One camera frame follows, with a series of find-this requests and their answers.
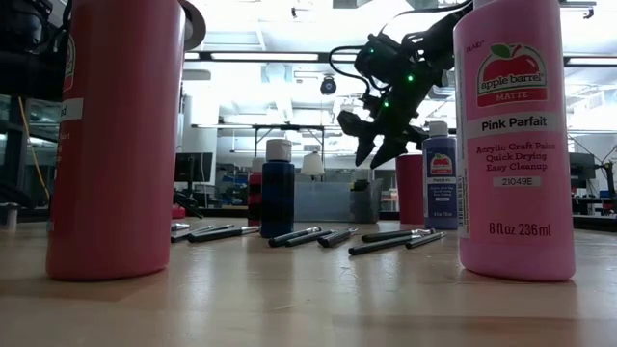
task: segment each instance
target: red paint bottle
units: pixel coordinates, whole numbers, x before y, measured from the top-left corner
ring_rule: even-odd
[[[265,162],[263,158],[253,159],[249,177],[249,227],[261,225],[261,167]]]

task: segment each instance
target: black marker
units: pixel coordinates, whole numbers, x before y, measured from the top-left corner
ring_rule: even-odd
[[[208,226],[208,227],[200,227],[200,228],[193,229],[193,230],[176,231],[175,233],[172,233],[172,243],[184,241],[188,239],[191,235],[197,235],[203,232],[210,232],[210,231],[216,231],[216,230],[224,230],[230,227],[233,227],[233,225],[226,225],[226,226],[221,226],[221,227]]]
[[[406,243],[408,243],[408,242],[410,242],[410,241],[412,241],[412,240],[414,240],[416,238],[420,238],[420,237],[422,237],[422,236],[420,236],[420,235],[409,235],[409,236],[393,238],[393,239],[390,239],[390,240],[373,242],[373,243],[369,243],[369,244],[366,244],[366,245],[350,248],[349,249],[349,254],[350,255],[367,254],[367,253],[370,253],[370,252],[385,250],[385,249],[396,247],[396,246],[403,246]]]
[[[200,243],[206,241],[221,240],[224,238],[242,236],[254,232],[258,232],[259,227],[237,227],[225,230],[200,232],[196,234],[190,234],[188,240],[190,243]]]
[[[290,232],[288,234],[285,235],[281,235],[275,238],[271,238],[270,240],[268,240],[268,245],[270,245],[270,247],[275,248],[275,247],[280,247],[280,246],[284,246],[285,242],[294,239],[296,237],[300,237],[300,236],[305,236],[305,235],[309,235],[310,233],[313,232],[317,232],[317,231],[321,231],[321,227],[309,227],[308,229],[304,229],[304,230],[300,230],[300,231],[295,231],[295,232]]]
[[[445,236],[445,232],[438,232],[436,234],[427,235],[420,237],[412,242],[408,242],[405,244],[405,248],[408,250],[414,249],[416,247],[420,247],[422,245],[426,245],[427,243],[437,241]]]
[[[303,245],[303,244],[306,244],[308,242],[316,241],[321,236],[330,235],[331,233],[332,233],[331,230],[319,231],[319,232],[314,232],[314,233],[309,234],[309,235],[296,237],[294,239],[291,239],[291,240],[288,240],[287,242],[285,242],[285,246],[286,247],[294,247],[294,246],[298,246],[298,245]]]
[[[322,236],[318,238],[317,242],[319,242],[319,244],[322,247],[332,248],[336,246],[337,244],[345,240],[348,240],[351,237],[351,235],[353,235],[356,231],[358,231],[356,227],[350,227],[345,230],[339,230],[335,233],[331,233],[330,235],[326,235],[326,236]]]
[[[420,234],[421,236],[422,234],[430,235],[434,233],[435,233],[434,229],[388,231],[388,232],[379,232],[379,233],[365,235],[362,237],[362,240],[363,242],[371,243],[371,242],[390,240],[396,237],[411,236],[411,235],[418,235],[418,234]]]

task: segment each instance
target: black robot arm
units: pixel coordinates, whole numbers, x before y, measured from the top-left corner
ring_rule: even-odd
[[[373,122],[361,120],[346,111],[337,118],[345,134],[358,137],[357,166],[375,148],[377,135],[384,135],[384,142],[371,162],[372,169],[407,153],[405,146],[408,142],[416,143],[416,148],[421,149],[428,134],[410,125],[410,121],[418,117],[417,108],[433,86],[441,87],[445,72],[454,67],[452,32],[459,20],[472,9],[473,4],[469,3],[425,32],[406,35],[401,43],[381,33],[368,36],[354,67],[381,93],[381,96],[365,93],[361,98]],[[377,86],[375,80],[385,86]]]

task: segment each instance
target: fluorescent light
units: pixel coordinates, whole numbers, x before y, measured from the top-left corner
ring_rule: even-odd
[[[598,3],[596,1],[565,0],[565,1],[561,2],[560,5],[563,8],[584,8],[584,9],[589,9],[590,7],[597,6]]]
[[[321,78],[324,75],[323,72],[318,71],[294,71],[294,78]]]
[[[213,60],[237,61],[302,61],[316,62],[317,54],[312,53],[212,53]]]
[[[200,59],[200,53],[195,53],[195,52],[184,53],[184,60],[199,60],[199,59]]]
[[[253,129],[248,124],[193,124],[193,127],[203,129]]]
[[[355,62],[356,54],[333,54],[332,60],[335,62]]]
[[[617,57],[614,58],[571,58],[569,65],[588,65],[588,66],[617,66]]]
[[[257,153],[265,153],[265,149],[258,149]],[[292,150],[292,153],[313,153],[313,150]],[[231,149],[229,153],[255,153],[254,149]],[[339,155],[355,155],[356,152],[352,150],[325,150],[324,154],[339,154]]]

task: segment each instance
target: white bottle cap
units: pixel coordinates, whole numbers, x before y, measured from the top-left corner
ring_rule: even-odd
[[[273,139],[266,142],[266,160],[291,161],[291,141]]]
[[[431,121],[428,123],[428,134],[433,136],[447,136],[447,123],[445,121]]]
[[[261,167],[263,167],[263,163],[265,162],[266,160],[264,158],[253,158],[253,163],[251,165],[251,172],[253,174],[261,173]]]
[[[473,8],[477,9],[482,5],[486,5],[488,3],[490,3],[493,0],[473,0]]]

